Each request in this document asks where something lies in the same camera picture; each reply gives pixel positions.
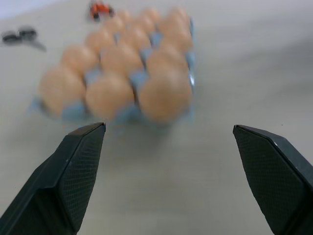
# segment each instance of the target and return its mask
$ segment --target white table surface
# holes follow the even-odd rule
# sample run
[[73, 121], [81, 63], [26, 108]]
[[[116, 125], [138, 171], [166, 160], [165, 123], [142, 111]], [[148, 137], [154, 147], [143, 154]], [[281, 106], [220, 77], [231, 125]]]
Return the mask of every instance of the white table surface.
[[[272, 234], [247, 184], [234, 124], [282, 135], [313, 163], [313, 2], [110, 4], [135, 13], [178, 2], [195, 21], [194, 119], [165, 136], [137, 126], [121, 137], [107, 132], [80, 235]], [[47, 46], [47, 53], [0, 47], [0, 214], [76, 127], [24, 111], [46, 68], [98, 27], [86, 22], [88, 3], [67, 1], [0, 22], [1, 31], [33, 25]]]

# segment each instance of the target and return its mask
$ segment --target egg carton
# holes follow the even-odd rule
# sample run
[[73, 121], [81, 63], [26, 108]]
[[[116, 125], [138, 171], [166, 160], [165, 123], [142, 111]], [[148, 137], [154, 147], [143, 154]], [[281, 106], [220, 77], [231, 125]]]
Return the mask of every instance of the egg carton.
[[[194, 41], [194, 27], [193, 27], [193, 21], [192, 19], [190, 20], [190, 33]], [[134, 88], [134, 91], [140, 90], [140, 87], [142, 84], [146, 81], [148, 78], [148, 73], [146, 71], [146, 66], [145, 66], [145, 61], [151, 53], [153, 52], [154, 48], [157, 48], [161, 39], [162, 39], [162, 34], [160, 32], [154, 32], [150, 34], [150, 41], [151, 41], [151, 48], [146, 48], [141, 50], [140, 56], [143, 61], [144, 69], [136, 71], [130, 75], [130, 82], [132, 87]], [[115, 40], [118, 41], [119, 34], [115, 34]], [[195, 86], [195, 77], [194, 77], [194, 66], [195, 66], [195, 53], [194, 51], [189, 51], [185, 54], [185, 58], [188, 64], [189, 68], [189, 82], [190, 86], [192, 87], [192, 90], [194, 91], [194, 86]], [[97, 80], [97, 77], [100, 74], [103, 74], [105, 71], [101, 71], [100, 68], [95, 68], [91, 71], [88, 71], [85, 73], [85, 83], [86, 86], [90, 85], [91, 83], [95, 82]], [[52, 113], [50, 113], [44, 106], [43, 102], [41, 101], [40, 97], [34, 97], [32, 100], [32, 103], [30, 105], [30, 108], [28, 110], [29, 112], [40, 112], [49, 118], [55, 119], [55, 120], [62, 120], [62, 121], [69, 121], [69, 122], [75, 122], [75, 121], [88, 121], [90, 122], [95, 121], [95, 117], [89, 112], [88, 108], [86, 107], [86, 104], [84, 101], [79, 101], [76, 102], [66, 109], [62, 111], [62, 115], [60, 117], [56, 117]], [[179, 118], [185, 118], [189, 117], [192, 113], [192, 107], [185, 113], [182, 114], [181, 117]], [[118, 112], [118, 115], [116, 116], [115, 120], [113, 121], [113, 125], [122, 125], [128, 121], [131, 120], [137, 120], [140, 122], [143, 122], [149, 126], [155, 127], [155, 128], [161, 128], [165, 127], [164, 125], [158, 125], [155, 124], [151, 121], [149, 121], [148, 118], [144, 116], [144, 114], [141, 112], [137, 102], [135, 102], [132, 105], [129, 105], [125, 107], [123, 110]]]

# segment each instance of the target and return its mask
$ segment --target black scissors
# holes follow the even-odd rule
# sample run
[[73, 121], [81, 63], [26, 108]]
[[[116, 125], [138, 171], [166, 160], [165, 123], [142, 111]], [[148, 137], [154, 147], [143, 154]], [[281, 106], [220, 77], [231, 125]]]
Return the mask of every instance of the black scissors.
[[16, 46], [18, 44], [27, 44], [46, 51], [46, 47], [37, 41], [37, 31], [29, 26], [21, 27], [18, 32], [7, 31], [2, 35], [2, 42], [7, 46]]

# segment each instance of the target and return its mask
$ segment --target egg tray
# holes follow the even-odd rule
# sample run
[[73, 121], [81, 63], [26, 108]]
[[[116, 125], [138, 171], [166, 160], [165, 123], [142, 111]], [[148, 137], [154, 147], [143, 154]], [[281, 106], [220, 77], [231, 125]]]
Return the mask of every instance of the egg tray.
[[[190, 20], [190, 33], [192, 35], [192, 39], [194, 41], [194, 27], [193, 27], [193, 21]], [[118, 41], [119, 35], [115, 34], [115, 39]], [[140, 71], [136, 71], [130, 75], [130, 82], [134, 89], [134, 94], [136, 97], [137, 91], [140, 90], [140, 87], [142, 84], [146, 81], [148, 78], [148, 74], [146, 72], [146, 66], [145, 61], [150, 56], [150, 54], [153, 52], [153, 49], [158, 47], [160, 41], [162, 39], [162, 34], [160, 32], [154, 32], [150, 34], [150, 41], [151, 41], [151, 48], [143, 49], [140, 52], [140, 56], [144, 65], [144, 69]], [[189, 68], [189, 82], [190, 86], [192, 87], [192, 90], [194, 90], [195, 86], [195, 78], [194, 78], [194, 65], [195, 65], [195, 53], [194, 51], [189, 51], [185, 54], [186, 61]], [[86, 86], [90, 85], [91, 83], [95, 82], [97, 80], [97, 77], [100, 74], [105, 73], [105, 71], [102, 71], [99, 67], [88, 71], [85, 73], [85, 83]], [[62, 120], [62, 121], [69, 121], [69, 122], [75, 122], [75, 121], [93, 121], [95, 120], [95, 117], [92, 115], [91, 112], [88, 111], [88, 108], [86, 107], [86, 104], [83, 101], [76, 102], [72, 105], [70, 105], [68, 108], [64, 109], [62, 111], [61, 117], [56, 117], [55, 115], [51, 114], [44, 106], [42, 100], [40, 97], [34, 97], [30, 108], [28, 110], [29, 112], [40, 112], [49, 118], [56, 119], [56, 120]], [[186, 111], [185, 114], [182, 114], [180, 118], [184, 118], [188, 116], [191, 112], [191, 107], [188, 111]], [[123, 110], [118, 112], [118, 115], [116, 116], [115, 120], [113, 121], [114, 125], [121, 125], [125, 122], [128, 122], [130, 120], [139, 120], [140, 122], [146, 123], [153, 127], [159, 127], [159, 125], [149, 121], [148, 118], [144, 116], [144, 114], [141, 112], [138, 101], [136, 100], [134, 104], [131, 104], [127, 107], [125, 107]]]

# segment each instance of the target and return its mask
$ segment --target red toy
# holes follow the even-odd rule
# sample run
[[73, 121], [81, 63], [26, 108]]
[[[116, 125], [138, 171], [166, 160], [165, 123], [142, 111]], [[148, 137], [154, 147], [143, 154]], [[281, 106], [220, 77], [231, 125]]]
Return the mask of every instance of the red toy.
[[101, 1], [93, 1], [90, 4], [90, 15], [95, 20], [100, 20], [100, 15], [109, 15], [110, 17], [114, 16], [114, 9], [108, 5], [103, 4]]

